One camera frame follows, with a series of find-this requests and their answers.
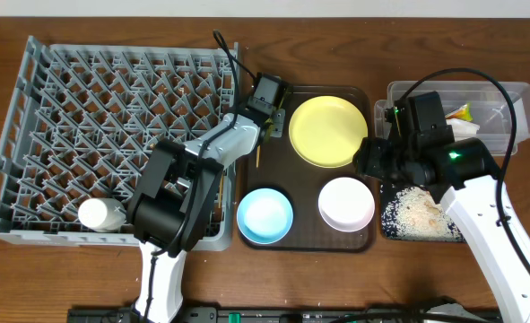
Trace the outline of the wooden chopstick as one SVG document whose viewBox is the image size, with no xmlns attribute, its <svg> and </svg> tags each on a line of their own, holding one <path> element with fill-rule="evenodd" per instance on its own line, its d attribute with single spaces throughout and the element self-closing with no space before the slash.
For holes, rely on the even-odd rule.
<svg viewBox="0 0 530 323">
<path fill-rule="evenodd" d="M 219 195 L 218 195 L 218 207 L 219 207 L 219 209 L 222 209 L 223 189 L 224 189 L 224 173 L 222 173 L 222 175 L 221 175 L 220 185 L 219 185 Z"/>
<path fill-rule="evenodd" d="M 256 168 L 258 169 L 259 168 L 259 163 L 260 163 L 260 153 L 261 153 L 261 146 L 257 146 L 256 147 Z"/>
</svg>

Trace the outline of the pink rice bowl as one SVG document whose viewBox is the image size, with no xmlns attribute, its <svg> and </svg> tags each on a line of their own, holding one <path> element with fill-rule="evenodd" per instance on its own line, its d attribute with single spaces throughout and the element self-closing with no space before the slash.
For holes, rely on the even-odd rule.
<svg viewBox="0 0 530 323">
<path fill-rule="evenodd" d="M 355 232 L 367 227 L 376 208 L 370 189 L 350 177 L 327 182 L 320 190 L 317 206 L 325 223 L 341 232 Z"/>
</svg>

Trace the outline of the white paper napkin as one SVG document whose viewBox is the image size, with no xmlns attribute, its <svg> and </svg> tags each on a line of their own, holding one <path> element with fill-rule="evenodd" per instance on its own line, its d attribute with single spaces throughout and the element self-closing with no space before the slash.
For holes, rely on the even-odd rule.
<svg viewBox="0 0 530 323">
<path fill-rule="evenodd" d="M 476 137 L 480 129 L 480 127 L 473 122 L 464 121 L 457 118 L 448 119 L 447 124 L 452 126 L 454 138 L 456 141 Z"/>
</svg>

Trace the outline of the yellow green wrapper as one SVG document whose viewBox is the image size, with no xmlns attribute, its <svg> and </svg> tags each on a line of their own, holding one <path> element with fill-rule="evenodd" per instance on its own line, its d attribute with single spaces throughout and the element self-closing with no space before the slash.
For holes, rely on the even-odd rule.
<svg viewBox="0 0 530 323">
<path fill-rule="evenodd" d="M 470 112 L 470 107 L 471 107 L 471 104 L 470 103 L 466 103 L 466 104 L 460 106 L 459 108 L 448 112 L 445 115 L 445 119 L 454 119 L 455 118 L 455 119 L 463 120 L 463 121 L 466 121 L 466 122 L 472 122 L 473 121 L 473 117 L 472 117 L 472 114 Z"/>
</svg>

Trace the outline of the light blue cup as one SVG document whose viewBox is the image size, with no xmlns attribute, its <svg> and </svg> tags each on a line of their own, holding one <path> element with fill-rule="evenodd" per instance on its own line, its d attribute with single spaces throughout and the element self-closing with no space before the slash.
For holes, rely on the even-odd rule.
<svg viewBox="0 0 530 323">
<path fill-rule="evenodd" d="M 97 232 L 117 231 L 126 222 L 125 208 L 114 198 L 87 199 L 77 214 L 82 225 Z"/>
</svg>

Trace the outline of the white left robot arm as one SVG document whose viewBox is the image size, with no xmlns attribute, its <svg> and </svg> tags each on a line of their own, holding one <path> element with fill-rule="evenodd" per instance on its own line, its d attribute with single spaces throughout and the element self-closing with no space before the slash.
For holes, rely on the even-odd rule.
<svg viewBox="0 0 530 323">
<path fill-rule="evenodd" d="M 251 96 L 200 137 L 155 145 L 126 212 L 143 258 L 134 322 L 176 317 L 185 259 L 205 236 L 222 174 L 272 135 L 282 105 L 281 99 Z"/>
</svg>

